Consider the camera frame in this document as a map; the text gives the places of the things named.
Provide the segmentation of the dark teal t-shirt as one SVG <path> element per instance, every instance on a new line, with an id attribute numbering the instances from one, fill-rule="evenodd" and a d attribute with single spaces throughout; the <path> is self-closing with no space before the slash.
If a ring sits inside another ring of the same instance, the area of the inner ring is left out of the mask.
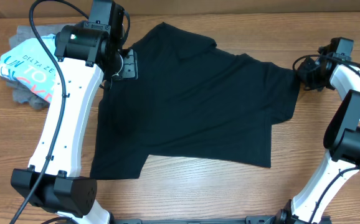
<path id="1" fill-rule="evenodd" d="M 300 90 L 291 70 L 166 23 L 132 49 L 138 78 L 103 87 L 91 178 L 136 179 L 150 155 L 270 167 L 272 126 Z"/>

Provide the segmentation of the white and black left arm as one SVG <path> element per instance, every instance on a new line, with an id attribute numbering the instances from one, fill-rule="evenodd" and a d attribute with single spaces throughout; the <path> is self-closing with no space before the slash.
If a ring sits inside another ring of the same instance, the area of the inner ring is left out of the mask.
<path id="1" fill-rule="evenodd" d="M 90 108 L 103 81 L 135 80 L 136 52 L 125 50 L 130 16 L 112 0 L 94 0 L 90 14 L 57 34 L 49 54 L 57 81 L 40 141 L 25 169 L 14 169 L 12 187 L 24 205 L 53 213 L 63 223 L 113 223 L 97 202 L 97 181 L 80 174 Z"/>

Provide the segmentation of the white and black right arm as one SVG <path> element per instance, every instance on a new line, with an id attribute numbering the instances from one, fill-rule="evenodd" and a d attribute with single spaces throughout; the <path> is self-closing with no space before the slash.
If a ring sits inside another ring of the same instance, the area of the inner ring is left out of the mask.
<path id="1" fill-rule="evenodd" d="M 360 64 L 351 58 L 353 45 L 351 39 L 336 37 L 316 55 L 304 55 L 292 65 L 306 90 L 335 90 L 342 102 L 324 134 L 320 165 L 268 223 L 329 223 L 323 218 L 326 207 L 360 171 Z"/>

